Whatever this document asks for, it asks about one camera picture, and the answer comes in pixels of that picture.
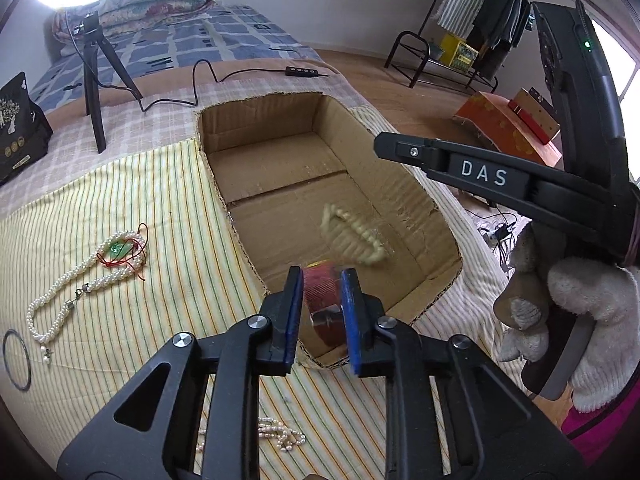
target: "yellow crate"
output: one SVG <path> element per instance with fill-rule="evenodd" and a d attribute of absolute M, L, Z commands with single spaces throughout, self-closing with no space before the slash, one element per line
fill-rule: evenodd
<path fill-rule="evenodd" d="M 447 33 L 440 43 L 444 54 L 440 57 L 440 62 L 457 70 L 466 72 L 471 68 L 478 51 L 468 46 L 464 40 L 453 34 Z"/>

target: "person's hand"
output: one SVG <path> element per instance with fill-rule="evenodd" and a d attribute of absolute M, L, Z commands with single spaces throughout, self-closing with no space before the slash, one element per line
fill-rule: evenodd
<path fill-rule="evenodd" d="M 544 283 L 538 277 L 540 256 L 531 224 L 511 251 L 511 265 L 515 273 L 494 303 L 496 316 L 510 327 L 500 360 L 523 356 L 534 362 L 545 354 L 545 321 L 553 301 L 573 314 L 591 314 L 596 320 L 569 382 L 575 408 L 592 412 L 615 399 L 640 360 L 640 270 L 571 257 L 553 264 Z"/>

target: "o-ring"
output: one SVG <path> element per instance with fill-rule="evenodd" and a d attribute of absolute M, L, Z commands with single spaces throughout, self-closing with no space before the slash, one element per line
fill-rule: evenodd
<path fill-rule="evenodd" d="M 9 363 L 6 361 L 6 340 L 9 339 L 10 335 L 14 335 L 20 341 L 22 345 L 22 349 L 24 350 L 24 355 L 27 358 L 27 383 L 24 386 L 20 386 L 17 382 L 15 382 L 14 377 L 11 375 L 11 370 L 9 369 Z M 13 383 L 13 385 L 18 388 L 21 392 L 28 392 L 29 388 L 31 388 L 31 359 L 29 358 L 29 351 L 27 350 L 27 345 L 25 345 L 22 336 L 18 334 L 16 330 L 13 328 L 6 331 L 4 334 L 4 339 L 2 340 L 2 359 L 4 360 L 4 369 L 6 370 L 6 374 L 9 376 L 9 380 Z"/>

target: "window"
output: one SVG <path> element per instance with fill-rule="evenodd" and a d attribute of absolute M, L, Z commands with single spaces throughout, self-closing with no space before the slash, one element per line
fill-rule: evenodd
<path fill-rule="evenodd" d="M 638 183 L 640 182 L 640 64 L 598 21 L 597 18 L 593 19 L 593 27 L 602 44 L 616 85 L 625 123 L 629 171 Z"/>

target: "black tripod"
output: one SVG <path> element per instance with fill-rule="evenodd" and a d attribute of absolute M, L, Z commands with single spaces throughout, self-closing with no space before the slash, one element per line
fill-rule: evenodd
<path fill-rule="evenodd" d="M 98 153 L 102 153 L 107 148 L 107 141 L 104 138 L 104 127 L 102 126 L 102 113 L 100 112 L 100 93 L 98 89 L 98 47 L 104 53 L 116 74 L 122 82 L 129 88 L 134 97 L 142 99 L 142 94 L 127 73 L 124 65 L 118 58 L 113 45 L 102 34 L 102 25 L 98 19 L 98 13 L 88 14 L 74 33 L 80 33 L 84 37 L 84 102 L 86 104 L 86 114 L 91 115 L 91 122 L 94 126 L 95 143 Z"/>

